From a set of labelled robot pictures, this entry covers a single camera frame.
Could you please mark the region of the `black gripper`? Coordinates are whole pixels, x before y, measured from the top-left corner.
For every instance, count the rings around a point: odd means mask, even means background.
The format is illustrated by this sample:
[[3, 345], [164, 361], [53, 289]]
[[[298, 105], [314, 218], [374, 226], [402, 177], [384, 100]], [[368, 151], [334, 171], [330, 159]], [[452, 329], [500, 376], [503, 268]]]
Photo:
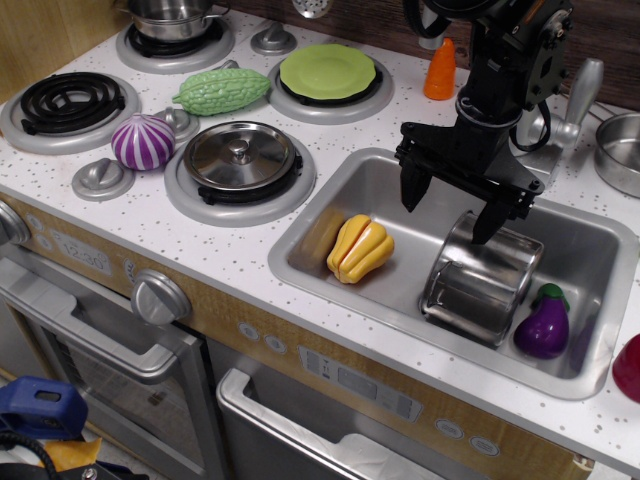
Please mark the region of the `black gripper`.
[[510, 131], [520, 109], [498, 117], [474, 107], [456, 108], [452, 126], [405, 122], [395, 156], [401, 167], [401, 201], [413, 212], [432, 178], [483, 200], [486, 205], [472, 231], [472, 243], [486, 244], [506, 220], [524, 219], [542, 182], [511, 153]]

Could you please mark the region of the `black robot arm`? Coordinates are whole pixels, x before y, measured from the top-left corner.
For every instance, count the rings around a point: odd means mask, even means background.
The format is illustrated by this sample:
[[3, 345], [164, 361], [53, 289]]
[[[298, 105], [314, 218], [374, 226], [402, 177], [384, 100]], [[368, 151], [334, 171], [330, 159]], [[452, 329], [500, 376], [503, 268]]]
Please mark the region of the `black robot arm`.
[[472, 241], [483, 245], [508, 220], [525, 218], [544, 185], [514, 156], [517, 124], [567, 77], [568, 1], [406, 1], [404, 15], [424, 40], [454, 21], [471, 24], [470, 73], [459, 91], [453, 126], [405, 122], [396, 149], [401, 201], [408, 211], [432, 178], [484, 201]]

